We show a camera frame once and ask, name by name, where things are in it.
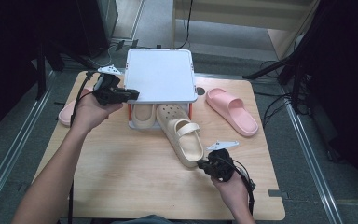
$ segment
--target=person's left hand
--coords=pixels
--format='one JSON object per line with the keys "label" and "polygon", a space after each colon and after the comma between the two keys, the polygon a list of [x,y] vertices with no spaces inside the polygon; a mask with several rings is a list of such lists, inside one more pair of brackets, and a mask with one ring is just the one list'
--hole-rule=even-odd
{"label": "person's left hand", "polygon": [[71,129],[76,128],[89,133],[121,107],[123,104],[100,105],[95,96],[90,93],[79,101]]}

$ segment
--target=shoe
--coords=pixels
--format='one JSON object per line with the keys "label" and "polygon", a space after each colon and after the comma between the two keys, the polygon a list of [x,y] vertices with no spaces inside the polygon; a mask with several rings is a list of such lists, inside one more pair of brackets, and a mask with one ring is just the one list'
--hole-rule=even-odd
{"label": "shoe", "polygon": [[215,88],[206,93],[206,102],[238,133],[248,137],[257,133],[258,125],[245,109],[242,99]]}
{"label": "shoe", "polygon": [[[87,87],[83,89],[81,92],[81,96],[84,96],[90,92],[92,92],[93,87]],[[61,124],[69,127],[71,126],[71,117],[74,113],[75,101],[71,101],[68,105],[66,105],[63,110],[61,110],[60,114],[58,115],[58,119]]]}
{"label": "shoe", "polygon": [[185,110],[179,105],[159,105],[156,117],[179,161],[186,167],[196,167],[197,161],[204,156],[199,138],[199,125],[191,122]]}
{"label": "shoe", "polygon": [[156,105],[133,105],[131,120],[138,129],[153,127],[156,122]]}

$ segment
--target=table top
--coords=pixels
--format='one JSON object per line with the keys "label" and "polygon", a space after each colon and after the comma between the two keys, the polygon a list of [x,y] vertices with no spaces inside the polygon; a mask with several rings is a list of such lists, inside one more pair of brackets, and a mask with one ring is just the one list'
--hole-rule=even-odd
{"label": "table top", "polygon": [[[67,103],[76,98],[85,76],[85,72],[79,74]],[[97,78],[94,76],[86,87]],[[205,156],[209,153],[206,147],[217,140],[239,141],[228,152],[246,167],[256,183],[254,218],[282,220],[282,198],[269,196],[269,190],[279,187],[251,83],[205,77],[196,77],[196,83],[205,91],[218,87],[239,96],[255,118],[258,133],[243,137],[209,107],[205,95],[192,105],[192,121],[200,126]],[[137,218],[155,214],[167,219],[233,219],[210,177],[201,169],[186,168],[179,162],[162,130],[131,129],[128,113],[124,106],[89,133],[75,173],[74,217]],[[35,176],[68,130],[57,123]]]}

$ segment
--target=person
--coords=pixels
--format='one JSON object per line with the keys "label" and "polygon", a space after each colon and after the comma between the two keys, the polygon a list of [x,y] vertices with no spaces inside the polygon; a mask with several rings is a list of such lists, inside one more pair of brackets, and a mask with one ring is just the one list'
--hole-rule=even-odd
{"label": "person", "polygon": [[[67,206],[68,193],[88,133],[122,107],[123,104],[102,106],[92,94],[79,101],[70,130],[25,193],[12,223],[57,223]],[[236,172],[228,182],[220,182],[214,178],[212,182],[238,223],[255,223],[248,209],[246,187]]]}

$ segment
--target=beige shoe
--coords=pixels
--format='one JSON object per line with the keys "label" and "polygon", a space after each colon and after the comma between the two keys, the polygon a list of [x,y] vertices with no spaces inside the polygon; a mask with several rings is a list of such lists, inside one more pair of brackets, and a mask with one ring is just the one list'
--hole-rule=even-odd
{"label": "beige shoe", "polygon": [[179,105],[159,105],[156,117],[179,161],[186,167],[197,166],[197,161],[204,155],[199,138],[199,125],[192,123]]}
{"label": "beige shoe", "polygon": [[133,105],[131,119],[135,128],[153,127],[156,122],[156,105]]}

